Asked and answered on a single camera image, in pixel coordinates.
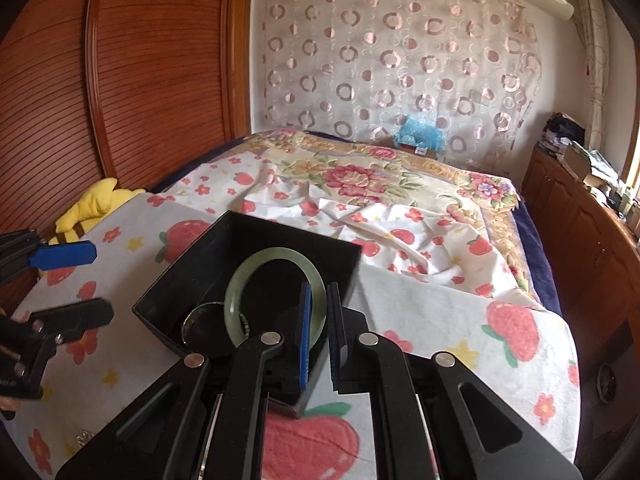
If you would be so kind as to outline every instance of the wooden wardrobe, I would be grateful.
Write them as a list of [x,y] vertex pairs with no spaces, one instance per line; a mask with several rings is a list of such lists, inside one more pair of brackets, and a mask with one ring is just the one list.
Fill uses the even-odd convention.
[[248,134],[249,1],[28,0],[0,43],[0,233],[45,234],[100,178],[151,187]]

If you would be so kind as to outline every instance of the navy blue blanket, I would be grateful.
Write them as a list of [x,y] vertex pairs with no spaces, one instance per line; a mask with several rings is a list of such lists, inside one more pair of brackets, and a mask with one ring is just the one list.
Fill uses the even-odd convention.
[[[319,137],[345,142],[343,139],[329,136],[327,134],[319,132],[311,133]],[[226,150],[230,150],[238,144],[241,144],[243,141],[244,139],[236,139],[224,146],[219,146],[210,152],[205,153],[203,156],[200,156],[196,160],[192,160],[189,164],[180,168],[180,170],[175,171],[175,173],[165,178],[162,182],[159,182],[150,191],[152,193],[160,193],[164,191],[182,177],[195,170],[200,164],[208,162],[216,156],[222,155]],[[520,240],[522,241],[522,247],[524,248],[524,254],[527,259],[527,263],[529,264],[531,280],[533,281],[533,286],[540,297],[540,301],[547,310],[551,310],[559,316],[562,316],[560,303],[558,301],[558,292],[556,291],[556,284],[554,283],[553,276],[551,275],[551,267],[546,259],[545,251],[542,249],[542,243],[540,242],[540,236],[538,236],[536,226],[533,225],[533,221],[531,220],[531,216],[529,216],[529,211],[527,211],[527,207],[524,202],[520,202],[520,207],[513,211],[513,217],[515,218],[518,232],[520,234]]]

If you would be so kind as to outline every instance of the sheer curtain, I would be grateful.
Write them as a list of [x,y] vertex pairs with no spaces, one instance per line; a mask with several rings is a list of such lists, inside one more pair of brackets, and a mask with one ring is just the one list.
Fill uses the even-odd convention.
[[536,31],[512,0],[264,0],[262,114],[388,144],[408,116],[446,160],[499,171],[538,88]]

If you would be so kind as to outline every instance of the white wall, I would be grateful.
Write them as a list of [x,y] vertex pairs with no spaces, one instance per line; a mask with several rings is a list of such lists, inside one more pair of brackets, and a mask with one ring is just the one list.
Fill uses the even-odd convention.
[[609,85],[604,102],[602,154],[620,172],[624,166],[636,110],[636,53],[624,23],[605,3],[609,29]]
[[[253,0],[254,9],[263,4],[263,0]],[[252,16],[255,16],[254,9],[252,9]],[[522,182],[531,150],[549,115],[554,111],[562,111],[579,123],[585,124],[589,110],[586,54],[574,23],[562,22],[533,6],[527,7],[527,15],[536,27],[540,43],[542,78],[538,96],[518,133],[513,148],[510,177],[517,185]],[[260,24],[252,23],[252,32],[256,30],[260,31]],[[252,71],[263,70],[262,60],[255,55],[259,41],[261,41],[260,34],[255,34],[252,37]],[[252,108],[254,108],[259,105],[262,96],[256,88],[252,89],[252,96]],[[254,131],[264,129],[264,121],[255,116],[253,109],[252,128]]]

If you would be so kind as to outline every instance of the metal screw head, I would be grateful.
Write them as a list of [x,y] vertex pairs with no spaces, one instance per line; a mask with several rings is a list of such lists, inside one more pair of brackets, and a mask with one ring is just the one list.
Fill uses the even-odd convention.
[[204,355],[202,354],[189,354],[184,358],[184,365],[187,368],[197,368],[202,366],[204,362]]
[[371,332],[364,332],[358,336],[358,341],[360,341],[365,346],[374,346],[378,344],[378,336]]
[[16,377],[22,377],[24,375],[24,373],[27,371],[27,368],[25,365],[23,365],[21,362],[17,362],[14,366],[14,374]]
[[260,336],[260,341],[265,345],[275,345],[280,342],[280,334],[277,332],[265,332]]
[[434,360],[436,361],[436,364],[439,364],[443,368],[451,368],[456,364],[456,358],[449,352],[438,352],[435,355]]

